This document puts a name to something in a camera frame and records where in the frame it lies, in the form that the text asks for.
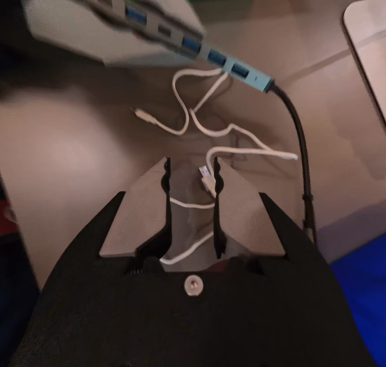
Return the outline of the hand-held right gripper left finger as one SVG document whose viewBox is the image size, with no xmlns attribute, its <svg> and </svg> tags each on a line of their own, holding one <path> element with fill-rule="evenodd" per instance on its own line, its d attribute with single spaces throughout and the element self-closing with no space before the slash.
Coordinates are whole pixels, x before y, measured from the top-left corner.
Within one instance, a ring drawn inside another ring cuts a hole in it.
<svg viewBox="0 0 386 367">
<path fill-rule="evenodd" d="M 100 249 L 100 257 L 137 256 L 140 249 L 171 225 L 169 179 L 170 158 L 163 157 L 131 184 Z"/>
</svg>

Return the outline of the grey usb hub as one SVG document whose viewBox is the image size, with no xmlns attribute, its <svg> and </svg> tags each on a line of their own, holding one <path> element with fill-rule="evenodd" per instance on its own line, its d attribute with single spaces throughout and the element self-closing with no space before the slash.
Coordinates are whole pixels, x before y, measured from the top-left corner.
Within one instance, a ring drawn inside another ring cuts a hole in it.
<svg viewBox="0 0 386 367">
<path fill-rule="evenodd" d="M 146 0 L 83 0 L 113 26 L 135 33 L 191 60 L 202 59 L 237 80 L 268 93 L 274 80 L 267 74 L 204 42 L 203 35 Z"/>
</svg>

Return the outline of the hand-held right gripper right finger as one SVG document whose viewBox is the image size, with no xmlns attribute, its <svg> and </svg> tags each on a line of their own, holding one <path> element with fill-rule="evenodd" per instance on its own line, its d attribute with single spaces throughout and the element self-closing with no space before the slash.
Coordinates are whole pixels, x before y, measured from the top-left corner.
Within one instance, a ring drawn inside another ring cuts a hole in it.
<svg viewBox="0 0 386 367">
<path fill-rule="evenodd" d="M 257 188 L 222 158 L 214 160 L 214 248 L 218 259 L 241 256 L 283 257 L 279 240 Z"/>
</svg>

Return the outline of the blue plastic bin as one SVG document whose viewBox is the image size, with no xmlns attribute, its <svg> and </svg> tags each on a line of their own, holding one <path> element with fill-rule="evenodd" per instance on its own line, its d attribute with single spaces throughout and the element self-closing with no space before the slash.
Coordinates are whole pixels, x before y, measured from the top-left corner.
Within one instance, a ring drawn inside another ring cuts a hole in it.
<svg viewBox="0 0 386 367">
<path fill-rule="evenodd" d="M 331 263 L 376 364 L 386 366 L 386 235 Z"/>
</svg>

